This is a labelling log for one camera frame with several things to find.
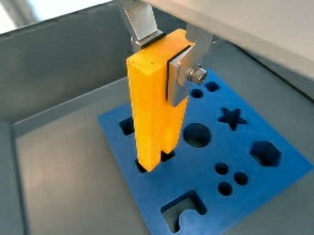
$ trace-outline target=yellow rectangular prism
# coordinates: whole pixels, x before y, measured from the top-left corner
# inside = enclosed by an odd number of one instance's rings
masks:
[[[187,98],[172,107],[165,100],[167,64],[192,44],[185,31],[173,33],[127,58],[127,77],[139,164],[152,171],[160,152],[176,146],[187,107]]]

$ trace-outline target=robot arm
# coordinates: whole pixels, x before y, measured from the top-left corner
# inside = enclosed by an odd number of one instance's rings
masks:
[[[152,171],[160,153],[176,146],[191,83],[202,84],[207,72],[198,64],[216,37],[187,24],[187,34],[168,36],[157,30],[152,7],[116,0],[135,54],[127,59],[127,77],[139,164]]]

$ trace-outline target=screw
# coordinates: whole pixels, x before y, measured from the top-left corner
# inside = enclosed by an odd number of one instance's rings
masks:
[[[187,70],[187,79],[194,84],[202,84],[204,81],[204,78],[207,76],[207,71],[202,68],[199,64],[195,64],[188,70]]]

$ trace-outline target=hexagonal hole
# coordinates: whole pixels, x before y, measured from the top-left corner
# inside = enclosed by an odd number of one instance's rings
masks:
[[[260,166],[276,167],[279,165],[280,152],[270,141],[254,141],[250,155]]]

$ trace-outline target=circular hole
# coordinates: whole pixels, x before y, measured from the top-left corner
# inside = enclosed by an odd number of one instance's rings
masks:
[[[228,182],[220,182],[218,185],[218,191],[222,195],[228,196],[231,194],[231,184]]]
[[[200,123],[191,123],[184,128],[183,138],[189,146],[200,148],[206,146],[211,140],[210,129]]]
[[[215,165],[215,170],[216,170],[218,174],[227,174],[227,172],[230,170],[230,167],[228,167],[228,165],[224,162],[219,162]]]
[[[248,182],[248,177],[246,173],[238,172],[234,174],[234,181],[239,185],[246,185]]]
[[[191,91],[191,96],[196,99],[202,98],[202,90],[200,89],[194,89]]]

